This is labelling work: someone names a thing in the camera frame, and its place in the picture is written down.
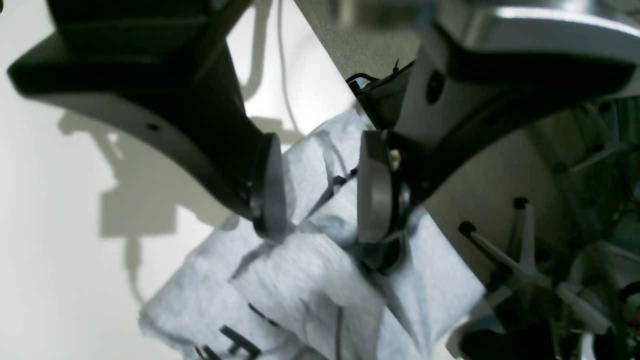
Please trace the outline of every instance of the black cable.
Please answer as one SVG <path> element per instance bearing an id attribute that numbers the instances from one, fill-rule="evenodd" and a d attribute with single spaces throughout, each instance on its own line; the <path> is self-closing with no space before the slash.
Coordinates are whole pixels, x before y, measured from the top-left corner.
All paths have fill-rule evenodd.
<path id="1" fill-rule="evenodd" d="M 616 167 L 618 168 L 618 178 L 620 179 L 620 185 L 622 187 L 622 191 L 624 192 L 625 197 L 634 205 L 640 206 L 640 200 L 636 198 L 636 196 L 634 195 L 633 189 L 630 188 L 630 185 L 627 181 L 628 180 L 627 171 L 624 167 L 624 164 L 617 161 Z"/>

